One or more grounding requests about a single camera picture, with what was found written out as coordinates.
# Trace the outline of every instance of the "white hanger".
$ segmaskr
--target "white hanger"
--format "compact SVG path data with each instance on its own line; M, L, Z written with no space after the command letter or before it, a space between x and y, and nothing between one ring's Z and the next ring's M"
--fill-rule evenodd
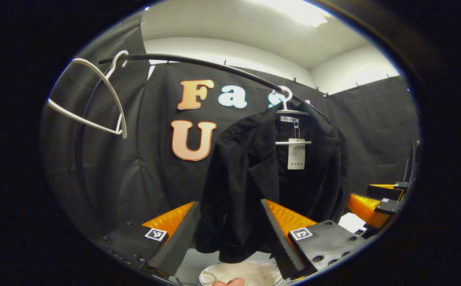
M84 65L86 67L89 67L89 69L91 69L92 71L94 71L98 75L98 77L103 81L103 83L105 83L105 85L110 89L110 92L112 93L112 96L114 96L114 99L116 100L116 104L118 105L119 112L121 113L121 114L119 114L119 119L118 119L118 124L116 126L116 130L111 130L111 129L108 129L108 128L103 127L101 125L98 125L96 123L93 123L93 122L91 122L89 120L83 119L82 117L77 116L77 115L73 114L72 112L67 111L63 107L60 107L59 105L54 103L54 101L52 101L50 98L47 100L47 105L50 106L55 111L59 112L60 114L63 114L63 115L65 115L65 116L67 116L67 117L69 117L69 118L71 118L73 120L79 121L80 123L84 123L85 125L89 125L89 126L94 127L96 129L100 129L100 130L103 130L103 131L106 131L106 132L109 132L109 133L112 133L112 134L116 134L116 135L121 134L123 136L123 139L126 139L126 137L127 137L126 121L125 121L125 115L124 115L124 112L123 112L123 107L121 106L121 102L119 101L119 98L118 98L118 95L116 94L116 91L114 90L114 88L110 84L110 81L108 81L108 78L112 75L112 73L114 73L114 70L116 69L116 62L118 61L119 56L121 56L122 54L128 54L128 52L126 50L122 50L114 57L114 60L112 60L111 69L107 73L107 75L104 75L95 65L88 62L87 60L84 60L83 58L74 58L71 61L71 63L68 65L68 67L66 67L66 69L63 71L63 74L64 74L66 72L66 70L70 67L70 65L72 65L72 64L81 64L81 65ZM121 65L121 67L122 68L125 67L127 62L128 61L125 60L125 62Z
M291 100L292 99L292 91L288 88L288 87L285 87L283 85L279 85L279 87L282 89L282 93L285 93L287 92L288 93L288 97L286 99L283 100L283 110L278 110L276 113L290 113L290 114L301 114L301 115L310 115L308 114L307 112L299 112L297 110L289 110L287 109L287 101ZM306 144L311 144L312 141L302 141L302 142L276 142L276 145L306 145Z
M288 87L284 87L283 85L279 85L280 89L282 89L282 93L285 93L287 92L289 94L289 96L282 100L283 102L283 110L278 110L276 113L291 113L291 114L302 114L302 115L307 115L309 116L309 114L307 112L298 112L297 110L289 110L287 109L287 101L291 100L292 99L292 91L288 88Z

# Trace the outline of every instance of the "ceiling light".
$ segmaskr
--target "ceiling light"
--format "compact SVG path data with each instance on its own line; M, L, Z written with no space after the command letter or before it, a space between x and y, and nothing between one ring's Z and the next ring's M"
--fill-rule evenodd
M303 0L250 0L257 2L285 13L295 20L317 27L327 22L323 15L328 15L326 11Z

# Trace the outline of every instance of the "black jacket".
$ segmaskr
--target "black jacket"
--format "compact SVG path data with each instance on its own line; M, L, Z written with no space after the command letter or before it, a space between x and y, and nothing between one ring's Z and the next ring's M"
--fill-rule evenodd
M238 263L265 245L265 221L258 214L260 199L279 203L314 221L339 221L348 191L348 147L343 134L323 114L302 102L288 108L310 115L276 114L278 104L243 118L216 140L207 171L196 249L220 251L220 261ZM305 169L287 170L288 145L299 118L305 145Z

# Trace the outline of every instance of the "finger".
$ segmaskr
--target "finger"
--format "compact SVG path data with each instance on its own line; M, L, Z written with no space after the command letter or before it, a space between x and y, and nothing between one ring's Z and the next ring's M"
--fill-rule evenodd
M225 282L221 282L218 280L212 286L227 286L227 284L225 284Z
M228 286L244 286L245 281L241 278L234 278L227 283Z

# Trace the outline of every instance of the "black clothing rack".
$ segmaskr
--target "black clothing rack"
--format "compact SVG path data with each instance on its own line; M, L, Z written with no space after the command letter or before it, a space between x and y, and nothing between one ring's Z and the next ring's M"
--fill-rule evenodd
M106 63L111 63L114 58L106 58L105 60L100 60L100 64L106 64ZM242 76L244 78L248 78L249 80L252 80L256 83L260 83L261 85L265 85L266 87L269 87L271 89L274 89L275 91L282 93L282 89L278 86L275 85L274 83L271 83L268 80L265 80L261 77L258 77L256 75L253 75L251 73L241 71L239 69L230 67L228 65L220 65L212 62L207 62L205 60L198 60L196 58L187 58L185 56L175 56L172 54L129 54L129 55L122 55L118 58L118 62L123 61L123 60L173 60L175 62L181 62L181 63L189 63L189 64L196 64L200 66L205 66L205 67L210 67L214 68L217 70L229 72L238 76Z

